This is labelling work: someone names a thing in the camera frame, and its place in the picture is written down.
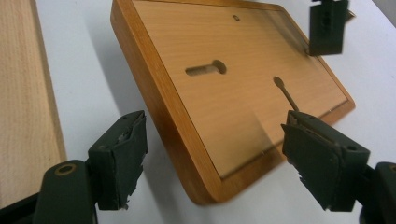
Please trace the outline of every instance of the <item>white surface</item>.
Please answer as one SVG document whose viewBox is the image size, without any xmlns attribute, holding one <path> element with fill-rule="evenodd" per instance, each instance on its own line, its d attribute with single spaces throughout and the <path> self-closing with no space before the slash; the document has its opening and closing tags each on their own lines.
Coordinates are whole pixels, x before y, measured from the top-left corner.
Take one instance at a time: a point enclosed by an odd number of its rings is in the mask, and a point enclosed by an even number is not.
<svg viewBox="0 0 396 224">
<path fill-rule="evenodd" d="M 308 32 L 309 0 L 283 6 Z M 53 88 L 69 160 L 123 114 L 144 109 L 111 28 L 111 1 L 37 0 Z M 352 0 L 342 55 L 324 59 L 356 102 L 334 127 L 372 150 L 369 164 L 396 161 L 396 29 L 371 0 Z M 145 171 L 128 211 L 99 211 L 100 223 L 358 223 L 353 213 L 323 212 L 286 163 L 228 203 L 193 204 L 181 187 L 148 114 Z"/>
</svg>

